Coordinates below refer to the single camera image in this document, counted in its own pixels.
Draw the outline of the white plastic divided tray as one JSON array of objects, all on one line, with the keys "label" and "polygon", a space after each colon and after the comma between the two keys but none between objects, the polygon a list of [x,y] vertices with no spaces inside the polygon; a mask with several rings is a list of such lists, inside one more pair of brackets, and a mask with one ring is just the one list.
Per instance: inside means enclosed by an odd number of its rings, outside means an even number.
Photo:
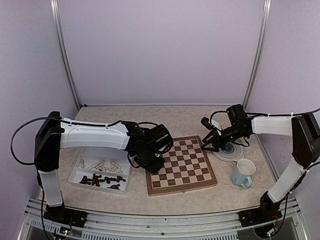
[{"label": "white plastic divided tray", "polygon": [[[80,168],[80,161],[84,159],[85,168]],[[98,170],[90,170],[87,169],[92,164],[99,162],[100,160],[104,160],[107,163],[110,161],[115,161],[122,167],[122,171],[124,173],[111,173],[111,172],[102,172]],[[112,148],[103,148],[103,147],[84,147],[82,148],[77,161],[73,167],[71,175],[68,179],[69,183],[74,186],[86,188],[90,190],[100,191],[100,192],[108,192],[114,194],[123,194],[127,193],[129,179],[131,174],[132,166],[127,159],[127,152],[124,150],[117,150]],[[100,183],[100,187],[90,186],[85,184],[79,184],[82,180],[83,176],[87,176],[88,178],[92,178],[93,174],[102,175],[104,177],[114,177],[121,176],[126,179],[126,182],[120,182],[120,190],[109,189],[110,185],[117,184],[117,182],[112,182],[111,184]]]}]

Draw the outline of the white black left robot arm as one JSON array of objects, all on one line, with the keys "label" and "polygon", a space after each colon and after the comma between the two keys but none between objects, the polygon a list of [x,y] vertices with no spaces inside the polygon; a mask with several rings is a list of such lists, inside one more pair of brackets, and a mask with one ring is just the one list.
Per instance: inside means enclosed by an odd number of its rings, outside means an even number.
[{"label": "white black left robot arm", "polygon": [[77,147],[122,150],[138,167],[155,173],[164,165],[162,155],[173,147],[173,138],[163,124],[146,128],[124,120],[86,122],[63,118],[58,111],[51,112],[35,136],[34,165],[49,212],[61,223],[70,218],[70,211],[64,207],[58,177],[60,150]]}]

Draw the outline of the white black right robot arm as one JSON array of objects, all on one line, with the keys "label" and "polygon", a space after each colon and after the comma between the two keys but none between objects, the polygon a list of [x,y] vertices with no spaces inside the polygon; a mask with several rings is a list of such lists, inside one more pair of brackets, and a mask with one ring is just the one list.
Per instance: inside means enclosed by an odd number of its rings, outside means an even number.
[{"label": "white black right robot arm", "polygon": [[241,104],[235,104],[223,110],[230,123],[227,128],[214,120],[218,113],[201,119],[209,131],[202,139],[201,149],[219,152],[227,143],[256,135],[277,172],[276,182],[262,195],[259,206],[238,213],[241,224],[250,226],[281,218],[283,200],[301,184],[310,168],[319,164],[320,126],[316,111],[270,114],[248,112]]}]

